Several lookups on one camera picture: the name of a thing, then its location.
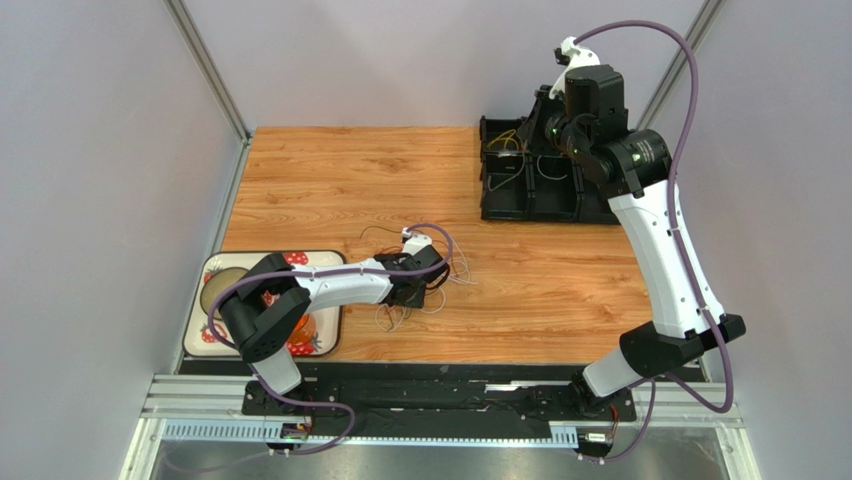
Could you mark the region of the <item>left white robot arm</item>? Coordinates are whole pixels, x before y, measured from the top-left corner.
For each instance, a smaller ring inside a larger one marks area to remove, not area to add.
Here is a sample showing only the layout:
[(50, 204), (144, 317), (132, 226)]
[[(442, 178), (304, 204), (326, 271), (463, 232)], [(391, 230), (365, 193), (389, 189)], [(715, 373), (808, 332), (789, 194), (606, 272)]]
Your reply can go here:
[(420, 308), (427, 287), (448, 270), (448, 259), (431, 245), (319, 267), (269, 254), (223, 290), (211, 308), (222, 317), (230, 347), (242, 361), (269, 390), (286, 394), (302, 383), (286, 343), (303, 316), (353, 304)]

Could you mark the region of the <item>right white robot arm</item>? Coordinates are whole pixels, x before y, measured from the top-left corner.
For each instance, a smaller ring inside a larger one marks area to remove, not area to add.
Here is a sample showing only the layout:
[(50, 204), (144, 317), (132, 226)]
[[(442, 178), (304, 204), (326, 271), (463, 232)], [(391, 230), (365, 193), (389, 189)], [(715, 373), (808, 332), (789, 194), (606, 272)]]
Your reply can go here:
[(651, 302), (652, 318), (623, 333), (613, 351), (572, 378), (579, 414), (603, 411), (617, 393), (717, 350), (725, 378), (718, 413), (733, 404), (728, 343), (743, 336), (739, 315), (715, 298), (683, 220), (672, 154), (654, 130), (628, 126), (623, 76), (609, 65), (567, 68), (539, 93), (532, 138), (577, 163), (625, 231)]

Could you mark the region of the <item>black six-compartment bin organizer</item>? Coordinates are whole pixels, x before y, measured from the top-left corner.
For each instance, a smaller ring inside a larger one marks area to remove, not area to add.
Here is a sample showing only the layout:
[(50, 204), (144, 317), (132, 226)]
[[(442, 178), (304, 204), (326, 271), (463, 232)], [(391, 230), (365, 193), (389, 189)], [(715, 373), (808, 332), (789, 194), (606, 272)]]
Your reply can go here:
[(481, 218), (617, 225), (615, 214), (576, 162), (521, 147), (520, 123), (485, 116), (479, 120)]

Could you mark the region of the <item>orange transparent cup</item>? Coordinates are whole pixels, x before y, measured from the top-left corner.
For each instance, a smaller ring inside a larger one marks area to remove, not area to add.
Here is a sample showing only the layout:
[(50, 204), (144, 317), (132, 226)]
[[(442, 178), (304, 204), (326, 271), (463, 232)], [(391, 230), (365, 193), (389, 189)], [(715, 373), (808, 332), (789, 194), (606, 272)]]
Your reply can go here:
[(316, 320), (312, 314), (301, 317), (296, 328), (290, 335), (288, 343), (292, 346), (312, 344), (317, 333)]

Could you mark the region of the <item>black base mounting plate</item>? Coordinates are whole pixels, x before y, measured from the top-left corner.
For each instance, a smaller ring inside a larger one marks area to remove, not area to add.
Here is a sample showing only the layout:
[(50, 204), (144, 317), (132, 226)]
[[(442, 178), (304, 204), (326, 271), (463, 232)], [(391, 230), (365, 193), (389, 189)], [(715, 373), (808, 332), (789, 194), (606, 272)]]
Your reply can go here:
[(247, 416), (312, 420), (314, 436), (335, 436), (348, 425), (354, 437), (545, 439), (556, 421), (631, 423), (638, 415), (620, 391), (598, 407), (577, 406), (571, 382), (577, 365), (302, 362), (303, 383), (288, 405), (258, 381), (244, 388)]

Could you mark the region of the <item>strawberry pattern tray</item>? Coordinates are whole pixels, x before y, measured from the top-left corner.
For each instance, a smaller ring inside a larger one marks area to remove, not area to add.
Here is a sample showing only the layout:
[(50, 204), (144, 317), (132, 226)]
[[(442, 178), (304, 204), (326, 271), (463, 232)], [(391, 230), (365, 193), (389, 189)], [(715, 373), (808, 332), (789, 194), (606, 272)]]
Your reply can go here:
[[(221, 315), (216, 313), (213, 324), (209, 325), (208, 315), (205, 315), (201, 310), (199, 294), (202, 276), (205, 272), (214, 268), (241, 267), (250, 270), (265, 256), (264, 252), (222, 252), (213, 255), (206, 261), (184, 335), (183, 346), (187, 354), (194, 357), (236, 357), (238, 355), (236, 350), (219, 341), (220, 338), (230, 342), (235, 341), (228, 332)], [(287, 341), (286, 348), (295, 358), (328, 355), (340, 341), (342, 320), (342, 309), (340, 307), (325, 308), (309, 314), (312, 314), (316, 320), (317, 333), (312, 344), (292, 346)]]

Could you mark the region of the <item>grey ceramic bowl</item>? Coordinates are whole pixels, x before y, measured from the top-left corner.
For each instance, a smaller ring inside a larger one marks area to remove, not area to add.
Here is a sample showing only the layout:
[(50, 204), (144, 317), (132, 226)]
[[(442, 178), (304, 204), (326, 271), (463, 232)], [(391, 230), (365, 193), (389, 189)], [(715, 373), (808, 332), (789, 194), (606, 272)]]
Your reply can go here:
[(241, 267), (214, 268), (204, 273), (199, 294), (199, 305), (205, 315), (211, 311), (214, 300), (223, 290), (239, 281), (247, 269)]

